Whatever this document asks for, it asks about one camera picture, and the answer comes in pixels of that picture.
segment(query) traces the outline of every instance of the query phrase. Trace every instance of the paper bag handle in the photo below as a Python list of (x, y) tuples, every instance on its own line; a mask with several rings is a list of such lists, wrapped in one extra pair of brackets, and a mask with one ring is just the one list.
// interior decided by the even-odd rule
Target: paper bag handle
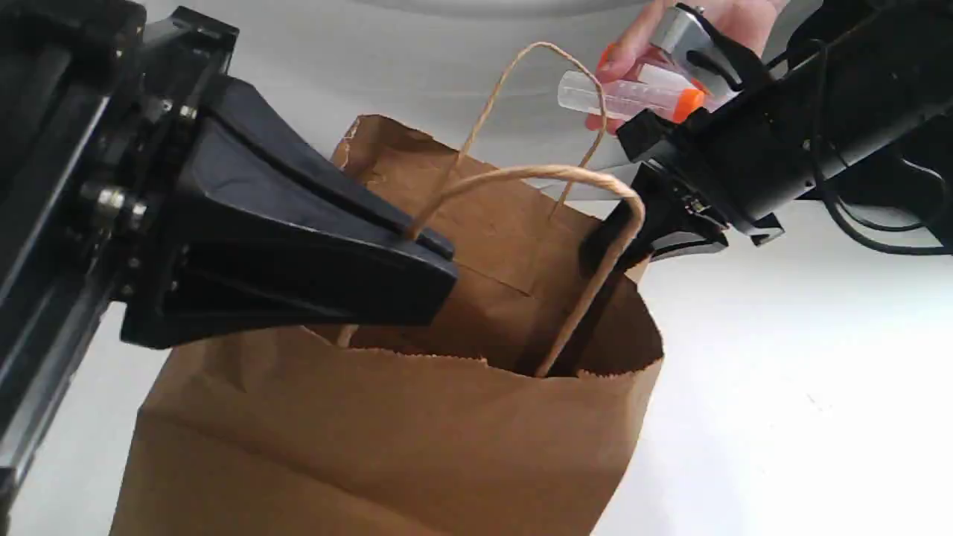
[(642, 203), (639, 195), (636, 194), (632, 188), (629, 188), (625, 183), (612, 175), (597, 173), (573, 166), (526, 166), (506, 168), (485, 174), (474, 175), (461, 180), (454, 186), (451, 186), (435, 199), (432, 199), (427, 206), (420, 211), (420, 214), (411, 224), (410, 231), (413, 231), (413, 236), (418, 235), (420, 231), (427, 226), (427, 222), (431, 217), (434, 216), (434, 214), (436, 214), (436, 211), (440, 208), (440, 206), (454, 197), (463, 196), (466, 193), (487, 184), (505, 182), (509, 180), (521, 180), (524, 178), (532, 178), (537, 176), (582, 182), (597, 188), (601, 188), (602, 190), (608, 190), (609, 192), (620, 196), (622, 198), (622, 202), (628, 204), (629, 208), (632, 209), (633, 214), (633, 217), (629, 220), (629, 223), (625, 226), (621, 234), (618, 236), (618, 238), (616, 238), (612, 246), (606, 252), (605, 257), (602, 259), (602, 263), (599, 264), (599, 267), (596, 270), (596, 274), (592, 279), (589, 280), (589, 283), (586, 285), (585, 292), (582, 293), (582, 296), (579, 298), (579, 302), (576, 304), (573, 312), (569, 315), (569, 318), (566, 319), (565, 323), (562, 324), (562, 327), (559, 328), (556, 341), (553, 342), (553, 347), (550, 349), (546, 359), (536, 371), (536, 376), (538, 378), (544, 378), (549, 374), (549, 370), (553, 367), (553, 364), (556, 363), (556, 359), (559, 357), (562, 349), (565, 348), (566, 343), (569, 342), (569, 339), (573, 336), (573, 333), (576, 331), (576, 328), (582, 321), (582, 317), (584, 317), (586, 312), (589, 311), (589, 307), (592, 306), (593, 300), (596, 298), (596, 294), (602, 288), (602, 285), (605, 284), (605, 281), (609, 278), (609, 275), (612, 273), (612, 271), (616, 268), (616, 263), (618, 263), (618, 260), (622, 257), (622, 254), (625, 252), (626, 248), (629, 247), (629, 244), (632, 243), (632, 240), (634, 240), (639, 234), (639, 231), (641, 231), (642, 224), (645, 221), (645, 205)]
[[(458, 184), (447, 188), (447, 183), (449, 182), (453, 171), (470, 152), (470, 148), (473, 145), (477, 134), (483, 127), (483, 124), (486, 122), (487, 118), (490, 116), (490, 112), (493, 110), (493, 106), (497, 101), (499, 92), (502, 90), (503, 83), (506, 82), (506, 79), (509, 77), (510, 73), (516, 67), (517, 63), (519, 63), (519, 61), (523, 58), (523, 56), (536, 48), (549, 49), (550, 51), (562, 56), (570, 63), (575, 65), (580, 71), (584, 72), (585, 75), (596, 86), (599, 101), (599, 115), (601, 116), (602, 124), (598, 134), (596, 135), (595, 141), (589, 148), (589, 151), (586, 152), (586, 155), (582, 158), (578, 167), (549, 165), (506, 168), (465, 178), (458, 182)], [(448, 200), (458, 196), (463, 196), (466, 193), (487, 184), (510, 180), (522, 180), (524, 178), (551, 177), (562, 179), (567, 182), (566, 188), (562, 192), (562, 196), (559, 197), (559, 201), (554, 207), (553, 214), (556, 212), (559, 206), (565, 202), (574, 182), (582, 182), (603, 190), (608, 190), (609, 192), (620, 196), (622, 201), (629, 205), (629, 207), (632, 209), (633, 217), (622, 230), (621, 234), (619, 234), (616, 241), (606, 252), (605, 257), (602, 259), (602, 263), (596, 270), (596, 274), (589, 281), (585, 291), (582, 293), (582, 296), (579, 299), (579, 302), (573, 309), (573, 312), (569, 315), (569, 318), (566, 319), (565, 323), (559, 329), (556, 341), (554, 341), (549, 354), (546, 356), (546, 359), (536, 371), (536, 376), (538, 378), (544, 378), (549, 374), (549, 371), (553, 367), (553, 364), (556, 363), (559, 354), (562, 352), (563, 348), (565, 348), (566, 343), (568, 343), (569, 339), (573, 336), (573, 333), (576, 331), (576, 328), (579, 326), (582, 318), (592, 306), (593, 300), (596, 298), (596, 294), (598, 294), (598, 291), (602, 288), (602, 286), (605, 284), (605, 281), (609, 278), (609, 275), (615, 269), (616, 263), (621, 258), (626, 248), (629, 247), (629, 244), (632, 243), (632, 240), (634, 240), (639, 231), (641, 231), (642, 224), (645, 221), (645, 206), (642, 204), (641, 198), (639, 198), (635, 191), (612, 175), (596, 173), (583, 169), (583, 167), (589, 163), (589, 160), (596, 152), (599, 143), (605, 137), (606, 124), (608, 122), (607, 117), (608, 116), (606, 114), (605, 108), (605, 92), (602, 88), (602, 85), (593, 76), (593, 74), (589, 72), (589, 70), (587, 70), (581, 62), (576, 60), (575, 57), (556, 45), (543, 41), (533, 43), (532, 45), (520, 51), (517, 54), (517, 57), (514, 58), (513, 62), (511, 62), (506, 70), (503, 71), (503, 74), (500, 76), (497, 84), (493, 88), (493, 92), (490, 94), (490, 98), (487, 99), (486, 105), (483, 107), (483, 112), (480, 114), (479, 119), (476, 121), (476, 124), (470, 131), (470, 135), (467, 137), (466, 142), (464, 142), (463, 147), (456, 154), (454, 162), (444, 171), (440, 180), (437, 181), (435, 188), (428, 195), (429, 201), (416, 216), (414, 221), (411, 223), (411, 226), (408, 227), (407, 231), (404, 233), (406, 238), (410, 240), (417, 240), (420, 233), (427, 226), (427, 223), (434, 216), (434, 214), (436, 214), (436, 211), (439, 210), (440, 206), (442, 206)], [(357, 327), (358, 326), (356, 325), (344, 326), (337, 339), (338, 345), (347, 346), (350, 344), (351, 337), (357, 331)]]

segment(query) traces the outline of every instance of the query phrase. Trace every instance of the white table surface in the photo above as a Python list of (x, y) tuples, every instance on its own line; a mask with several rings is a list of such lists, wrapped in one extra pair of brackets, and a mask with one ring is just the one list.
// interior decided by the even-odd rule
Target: white table surface
[[(625, 4), (190, 3), (243, 30), (233, 74), (325, 153), (359, 113), (458, 144), (516, 50), (547, 39), (592, 64), (638, 12)], [(161, 18), (172, 3), (149, 6)], [(810, 7), (786, 13), (781, 31)], [(590, 134), (555, 104), (563, 71), (531, 56), (476, 156), (581, 155)], [(621, 161), (611, 142), (599, 153), (599, 164)], [(780, 217), (787, 235), (760, 250), (733, 237), (720, 255), (650, 268), (642, 291), (667, 358), (597, 535), (953, 533), (953, 259), (868, 252), (815, 204)], [(14, 506), (13, 536), (109, 531), (135, 411), (166, 356), (118, 342), (121, 314), (107, 314), (75, 377)]]

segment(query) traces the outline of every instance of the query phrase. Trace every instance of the cable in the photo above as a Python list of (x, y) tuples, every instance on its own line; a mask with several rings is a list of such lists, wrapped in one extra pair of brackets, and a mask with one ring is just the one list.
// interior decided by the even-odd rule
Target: cable
[(878, 242), (873, 238), (866, 237), (855, 229), (838, 210), (838, 200), (835, 193), (827, 184), (827, 177), (821, 169), (821, 127), (823, 120), (824, 96), (827, 90), (827, 44), (820, 39), (810, 39), (810, 43), (818, 47), (818, 85), (817, 94), (814, 101), (814, 116), (811, 120), (811, 171), (814, 174), (814, 180), (817, 184), (818, 193), (821, 195), (821, 201), (827, 209), (827, 213), (834, 220), (834, 223), (844, 231), (851, 239), (860, 245), (872, 249), (876, 252), (886, 253), (888, 255), (902, 256), (938, 256), (951, 255), (953, 250), (946, 247), (910, 247), (895, 246)]
[(859, 216), (855, 214), (847, 206), (847, 204), (844, 203), (844, 200), (840, 196), (840, 194), (838, 194), (838, 204), (841, 206), (841, 210), (843, 210), (843, 212), (847, 214), (848, 217), (850, 217), (855, 222), (857, 222), (857, 224), (863, 227), (866, 227), (867, 229), (873, 229), (874, 231), (881, 231), (883, 233), (908, 233), (910, 231), (916, 231), (918, 229), (922, 229), (923, 227), (929, 227), (937, 223), (938, 221), (940, 221), (940, 218), (946, 216), (947, 211), (949, 211), (950, 209), (951, 201), (953, 201), (953, 190), (950, 189), (949, 181), (947, 181), (946, 178), (943, 177), (943, 175), (940, 175), (936, 171), (931, 170), (930, 168), (921, 166), (919, 164), (916, 164), (914, 162), (911, 162), (910, 160), (907, 160), (906, 158), (902, 156), (900, 157), (900, 162), (902, 162), (903, 165), (909, 168), (913, 168), (919, 172), (923, 172), (927, 175), (932, 176), (933, 178), (937, 180), (937, 183), (940, 185), (940, 190), (942, 192), (940, 206), (937, 208), (936, 211), (934, 211), (932, 215), (930, 215), (930, 217), (923, 219), (917, 223), (911, 223), (910, 225), (901, 225), (901, 226), (883, 225), (881, 223), (871, 221), (870, 219), (867, 219), (863, 216)]

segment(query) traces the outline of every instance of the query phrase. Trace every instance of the test tube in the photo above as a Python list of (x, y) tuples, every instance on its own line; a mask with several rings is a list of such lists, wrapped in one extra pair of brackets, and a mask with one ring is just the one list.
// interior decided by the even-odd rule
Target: test tube
[[(643, 110), (676, 123), (705, 104), (705, 93), (694, 87), (674, 89), (620, 80), (603, 84), (607, 115), (628, 121)], [(585, 74), (568, 71), (559, 81), (559, 106), (598, 115), (598, 93)]]

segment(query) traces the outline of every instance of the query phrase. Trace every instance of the bolt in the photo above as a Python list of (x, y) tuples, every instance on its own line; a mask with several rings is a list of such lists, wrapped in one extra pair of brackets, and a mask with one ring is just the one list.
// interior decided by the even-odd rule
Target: bolt
[(142, 229), (142, 221), (146, 217), (146, 212), (149, 210), (149, 205), (143, 203), (142, 201), (136, 201), (132, 205), (132, 209), (129, 213), (129, 228), (133, 231), (139, 231)]
[(191, 106), (183, 106), (179, 109), (179, 115), (184, 119), (195, 121), (195, 118), (198, 116), (198, 110)]

